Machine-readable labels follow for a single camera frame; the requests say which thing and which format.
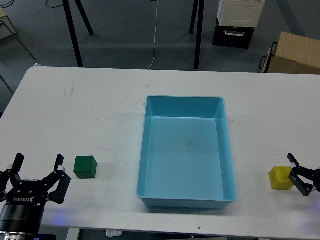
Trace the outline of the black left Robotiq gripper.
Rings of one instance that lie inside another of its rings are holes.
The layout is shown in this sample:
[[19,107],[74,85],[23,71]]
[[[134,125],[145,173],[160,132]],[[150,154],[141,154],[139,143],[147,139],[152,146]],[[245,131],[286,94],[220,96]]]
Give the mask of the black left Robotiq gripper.
[[58,154],[52,173],[40,180],[22,180],[19,172],[25,156],[18,153],[12,164],[2,174],[12,189],[4,192],[5,205],[0,214],[0,232],[11,234],[38,234],[48,201],[62,204],[71,182],[63,167],[64,157]]

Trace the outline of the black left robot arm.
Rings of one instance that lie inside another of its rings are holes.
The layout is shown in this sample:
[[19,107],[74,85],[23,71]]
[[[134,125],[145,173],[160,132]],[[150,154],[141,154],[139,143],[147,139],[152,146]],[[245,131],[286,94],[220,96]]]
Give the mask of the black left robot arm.
[[48,201],[62,204],[71,177],[57,155],[52,173],[41,180],[21,179],[19,172],[25,156],[18,153],[12,166],[0,173],[0,233],[6,240],[30,240],[39,233]]

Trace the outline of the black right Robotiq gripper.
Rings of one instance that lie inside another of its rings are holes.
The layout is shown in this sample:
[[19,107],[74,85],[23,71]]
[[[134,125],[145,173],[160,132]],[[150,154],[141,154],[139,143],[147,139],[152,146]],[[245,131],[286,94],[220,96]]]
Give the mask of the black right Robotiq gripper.
[[[307,197],[314,191],[320,191],[320,169],[312,170],[303,166],[300,166],[296,158],[292,153],[288,153],[288,160],[291,162],[291,171],[289,173],[289,179],[300,191],[300,193]],[[312,184],[303,182],[300,176],[312,181]]]

